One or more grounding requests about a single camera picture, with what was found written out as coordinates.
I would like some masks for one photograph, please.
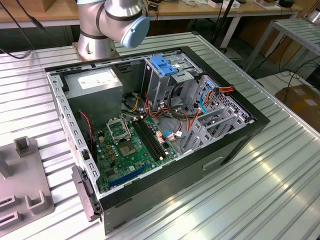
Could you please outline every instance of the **red cable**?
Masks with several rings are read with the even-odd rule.
[[[89,131],[90,131],[90,142],[91,142],[91,152],[93,151],[93,138],[92,138],[92,130],[91,130],[91,125],[90,125],[90,120],[89,118],[87,117],[87,115],[85,115],[82,111],[79,111],[79,113],[84,116],[86,122],[88,123],[88,126],[89,126]]]

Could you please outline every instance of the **blue pcie slot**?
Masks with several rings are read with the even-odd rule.
[[[135,177],[135,176],[138,176],[139,174],[141,174],[141,173],[145,170],[145,168],[146,168],[147,166],[148,166],[148,164],[145,165],[145,166],[143,166],[143,167],[141,167],[141,168],[139,168],[139,169],[137,169],[137,170],[135,170],[135,171],[133,171],[133,172],[128,173],[128,174],[125,175],[125,176],[120,177],[120,178],[117,179],[117,180],[114,180],[114,181],[110,182],[110,183],[109,183],[109,188],[110,188],[110,187],[113,187],[113,186],[115,186],[115,185],[119,185],[119,184],[125,182],[126,180],[131,179],[131,178],[133,178],[133,177]]]

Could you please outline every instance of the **chipset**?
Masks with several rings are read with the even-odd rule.
[[[120,149],[120,152],[124,157],[127,157],[137,152],[134,144],[131,141],[123,141],[119,143],[118,148]]]

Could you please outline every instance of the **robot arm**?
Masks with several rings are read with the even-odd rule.
[[[85,60],[116,55],[113,40],[126,48],[137,47],[149,30],[141,0],[78,0],[80,37],[78,53]]]

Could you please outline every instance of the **aluminum table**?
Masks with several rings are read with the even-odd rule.
[[[247,65],[245,66],[246,72],[248,72],[269,35],[275,29],[279,30],[280,33],[269,48],[266,56],[272,53],[273,49],[275,49],[284,35],[301,44],[307,50],[310,50],[320,56],[320,26],[317,26],[305,19],[272,20],[250,55]]]
[[[147,37],[120,55],[189,46],[269,119],[232,162],[107,236],[128,239],[310,239],[320,234],[319,133],[244,71],[192,33]],[[88,222],[71,177],[74,160],[55,110],[44,68],[79,62],[73,47],[0,56],[0,144],[35,137],[55,211],[1,240],[103,240]]]

